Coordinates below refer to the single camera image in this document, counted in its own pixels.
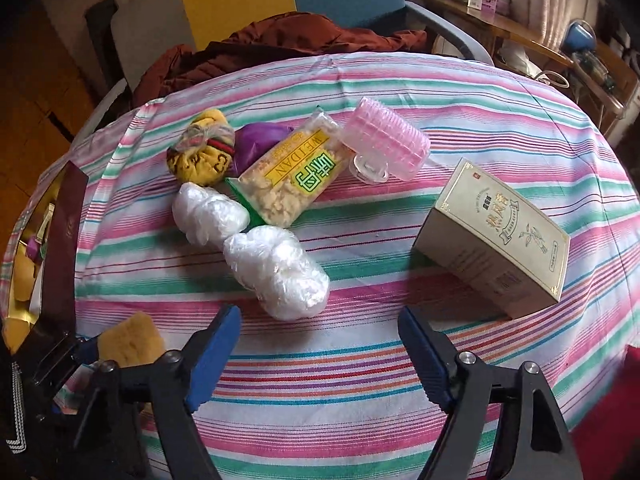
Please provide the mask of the yellow sponge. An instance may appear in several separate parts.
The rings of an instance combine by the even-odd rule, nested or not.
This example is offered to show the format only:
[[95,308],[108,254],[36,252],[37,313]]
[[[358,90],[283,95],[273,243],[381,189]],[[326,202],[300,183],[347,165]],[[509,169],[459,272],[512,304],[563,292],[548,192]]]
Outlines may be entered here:
[[14,258],[13,287],[16,301],[29,302],[35,286],[37,268],[24,252]]
[[151,364],[165,351],[160,332],[143,312],[134,313],[98,337],[99,359],[115,361],[119,367]]

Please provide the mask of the white plastic bag bundle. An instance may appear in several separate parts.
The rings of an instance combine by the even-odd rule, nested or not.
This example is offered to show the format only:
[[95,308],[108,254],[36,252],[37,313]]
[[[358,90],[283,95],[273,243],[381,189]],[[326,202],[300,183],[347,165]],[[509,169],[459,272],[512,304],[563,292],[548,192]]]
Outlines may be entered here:
[[250,214],[241,204],[213,188],[186,182],[171,206],[178,229],[193,245],[221,246],[250,224]]

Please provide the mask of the beige medicine box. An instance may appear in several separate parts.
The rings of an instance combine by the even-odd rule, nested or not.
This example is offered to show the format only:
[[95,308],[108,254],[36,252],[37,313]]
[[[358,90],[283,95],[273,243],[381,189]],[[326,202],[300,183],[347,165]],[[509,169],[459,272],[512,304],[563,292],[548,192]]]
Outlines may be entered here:
[[462,158],[413,249],[509,318],[561,300],[570,236],[525,197]]

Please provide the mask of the yellow patterned cloth ball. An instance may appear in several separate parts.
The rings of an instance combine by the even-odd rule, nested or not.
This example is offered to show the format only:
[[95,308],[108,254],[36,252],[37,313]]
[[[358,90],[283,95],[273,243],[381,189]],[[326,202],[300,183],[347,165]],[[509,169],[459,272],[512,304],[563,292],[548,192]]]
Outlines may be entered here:
[[169,172],[180,182],[215,186],[235,154],[235,131],[216,108],[204,110],[166,152]]

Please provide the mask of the yellow green snack packet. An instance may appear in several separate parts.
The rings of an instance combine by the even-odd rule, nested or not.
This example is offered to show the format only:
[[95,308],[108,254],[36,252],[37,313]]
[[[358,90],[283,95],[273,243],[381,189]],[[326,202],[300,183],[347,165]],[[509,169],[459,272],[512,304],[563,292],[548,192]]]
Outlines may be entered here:
[[340,126],[318,108],[239,177],[231,178],[230,188],[265,224],[292,226],[352,159],[339,133]]

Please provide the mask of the purple plastic bag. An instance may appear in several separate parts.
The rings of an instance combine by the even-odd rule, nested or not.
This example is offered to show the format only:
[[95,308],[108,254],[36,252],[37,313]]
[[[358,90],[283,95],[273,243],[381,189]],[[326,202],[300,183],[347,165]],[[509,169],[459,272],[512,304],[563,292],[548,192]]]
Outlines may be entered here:
[[274,122],[254,122],[236,130],[230,176],[239,177],[292,131],[292,127]]

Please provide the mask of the pink hair roller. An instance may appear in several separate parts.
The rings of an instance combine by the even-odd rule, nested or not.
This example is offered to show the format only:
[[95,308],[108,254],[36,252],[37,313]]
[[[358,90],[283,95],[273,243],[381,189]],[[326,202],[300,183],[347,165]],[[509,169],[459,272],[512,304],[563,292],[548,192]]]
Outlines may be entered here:
[[382,184],[390,177],[410,181],[430,156],[428,135],[382,103],[362,98],[338,138],[350,148],[352,174],[370,184]]

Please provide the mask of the red pillow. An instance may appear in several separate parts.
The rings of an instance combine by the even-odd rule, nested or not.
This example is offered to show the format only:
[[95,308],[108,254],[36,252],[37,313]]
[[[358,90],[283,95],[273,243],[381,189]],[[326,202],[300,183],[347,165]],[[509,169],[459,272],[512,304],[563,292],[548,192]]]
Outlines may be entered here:
[[639,349],[628,346],[608,393],[572,431],[585,479],[640,479]]

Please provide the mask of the gold box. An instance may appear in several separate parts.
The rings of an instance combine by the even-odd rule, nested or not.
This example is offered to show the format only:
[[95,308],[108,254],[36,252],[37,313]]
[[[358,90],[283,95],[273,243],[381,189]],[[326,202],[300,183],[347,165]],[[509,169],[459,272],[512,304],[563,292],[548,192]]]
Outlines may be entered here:
[[75,250],[77,228],[87,175],[73,162],[66,162],[56,174],[45,177],[27,202],[10,235],[1,261],[1,335],[14,354],[36,326],[44,311],[44,282],[52,278],[49,292],[58,298],[71,281],[73,271],[61,269],[64,258],[54,259],[46,270],[48,250]]

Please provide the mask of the striped bed sheet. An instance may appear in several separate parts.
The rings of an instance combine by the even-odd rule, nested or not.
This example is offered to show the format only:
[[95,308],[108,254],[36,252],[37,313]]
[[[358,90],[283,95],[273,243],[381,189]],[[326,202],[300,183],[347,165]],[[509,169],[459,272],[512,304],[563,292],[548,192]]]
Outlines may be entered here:
[[[410,181],[342,174],[294,223],[331,281],[310,320],[280,323],[235,281],[221,252],[191,245],[171,204],[167,149],[216,108],[233,127],[342,122],[368,96],[431,140]],[[639,202],[591,119],[540,82],[484,64],[409,53],[296,58],[212,79],[125,114],[67,155],[88,178],[76,257],[77,328],[147,313],[179,348],[225,304],[242,335],[195,415],[227,479],[413,479],[444,414],[427,401],[397,333],[401,308],[430,314],[488,363],[538,363],[575,426],[639,341]],[[509,321],[412,251],[461,159],[530,200],[570,236],[561,301]]]

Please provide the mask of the wooden wardrobe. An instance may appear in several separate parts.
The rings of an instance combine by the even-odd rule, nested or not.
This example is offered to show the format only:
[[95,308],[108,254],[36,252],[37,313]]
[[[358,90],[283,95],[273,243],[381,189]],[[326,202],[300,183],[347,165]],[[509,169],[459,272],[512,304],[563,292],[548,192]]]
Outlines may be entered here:
[[34,1],[1,37],[2,247],[40,174],[68,151],[95,105],[46,9]]

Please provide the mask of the wooden desk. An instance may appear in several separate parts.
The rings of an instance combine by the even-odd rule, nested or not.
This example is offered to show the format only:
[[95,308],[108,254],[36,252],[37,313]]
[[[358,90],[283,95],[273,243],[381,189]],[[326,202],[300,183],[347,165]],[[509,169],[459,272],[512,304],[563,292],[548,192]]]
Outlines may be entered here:
[[615,145],[639,118],[639,77],[626,62],[602,41],[597,42],[596,53],[610,72],[616,89],[605,92],[575,63],[575,59],[559,50],[544,46],[526,27],[499,14],[469,9],[456,0],[422,0],[428,10],[453,21],[480,42],[496,58],[505,41],[519,44],[532,61],[545,70],[567,70],[584,90],[576,102],[598,123],[598,128]]

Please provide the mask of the rust red jacket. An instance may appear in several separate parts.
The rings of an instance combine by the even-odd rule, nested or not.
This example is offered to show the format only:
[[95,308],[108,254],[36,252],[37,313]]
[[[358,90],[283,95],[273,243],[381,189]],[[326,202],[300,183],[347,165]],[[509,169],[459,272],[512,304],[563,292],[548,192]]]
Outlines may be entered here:
[[370,28],[344,28],[326,16],[288,12],[253,22],[221,41],[195,51],[178,44],[165,51],[142,75],[132,92],[139,107],[224,75],[289,58],[354,52],[427,53],[433,35],[404,28],[387,36]]

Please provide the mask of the grey yellow blue chair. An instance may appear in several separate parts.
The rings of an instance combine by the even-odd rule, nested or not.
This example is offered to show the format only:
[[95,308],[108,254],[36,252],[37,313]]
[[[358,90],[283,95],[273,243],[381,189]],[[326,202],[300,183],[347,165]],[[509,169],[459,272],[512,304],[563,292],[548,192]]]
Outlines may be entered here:
[[409,0],[42,0],[72,58],[100,80],[110,105],[136,90],[143,74],[170,48],[202,50],[251,22],[300,11],[321,14],[343,28],[388,36],[410,20],[446,38],[467,60],[492,62],[472,36]]

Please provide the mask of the blue jug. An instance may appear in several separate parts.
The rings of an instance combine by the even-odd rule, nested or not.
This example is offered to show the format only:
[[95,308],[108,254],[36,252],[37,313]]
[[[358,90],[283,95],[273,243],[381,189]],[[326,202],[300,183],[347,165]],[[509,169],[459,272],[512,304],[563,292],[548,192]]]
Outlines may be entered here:
[[585,20],[571,21],[567,27],[561,50],[565,54],[597,50],[597,35]]

